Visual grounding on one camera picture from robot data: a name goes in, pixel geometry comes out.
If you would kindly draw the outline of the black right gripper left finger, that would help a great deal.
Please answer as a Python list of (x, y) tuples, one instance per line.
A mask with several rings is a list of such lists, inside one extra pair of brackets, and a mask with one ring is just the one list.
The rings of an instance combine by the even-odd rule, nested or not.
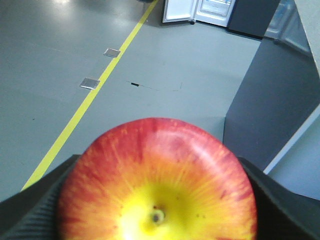
[(25, 190), (0, 203), (2, 240), (57, 240), (56, 209), (61, 187), (74, 168), (74, 154)]

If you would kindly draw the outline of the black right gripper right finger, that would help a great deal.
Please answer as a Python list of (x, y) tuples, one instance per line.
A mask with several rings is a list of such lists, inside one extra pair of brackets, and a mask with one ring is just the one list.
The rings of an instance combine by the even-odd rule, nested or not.
[(286, 189), (245, 158), (238, 160), (253, 187), (258, 240), (320, 238), (319, 200)]

